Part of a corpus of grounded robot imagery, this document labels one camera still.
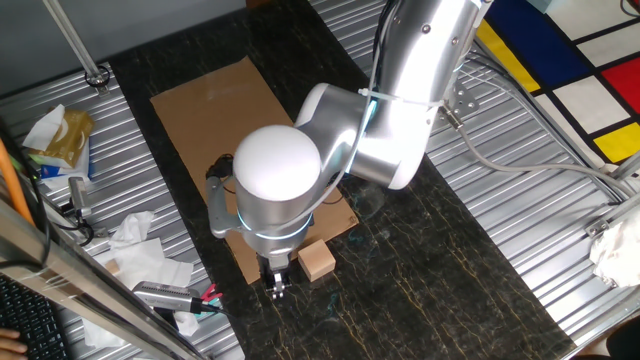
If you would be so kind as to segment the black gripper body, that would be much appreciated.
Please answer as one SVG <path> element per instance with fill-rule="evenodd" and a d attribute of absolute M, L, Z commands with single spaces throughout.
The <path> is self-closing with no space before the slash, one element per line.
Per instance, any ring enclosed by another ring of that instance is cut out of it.
<path fill-rule="evenodd" d="M 274 280 L 276 274 L 280 274 L 283 280 L 290 276 L 290 254 L 281 254 L 276 257 L 264 257 L 257 255 L 259 270 L 262 280 Z"/>

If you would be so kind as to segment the person hand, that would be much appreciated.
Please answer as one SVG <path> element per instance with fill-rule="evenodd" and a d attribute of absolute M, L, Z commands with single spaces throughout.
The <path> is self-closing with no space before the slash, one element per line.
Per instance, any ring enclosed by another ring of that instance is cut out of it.
<path fill-rule="evenodd" d="M 20 340 L 20 333 L 14 330 L 1 329 L 0 357 L 1 360 L 27 360 L 28 347 Z"/>

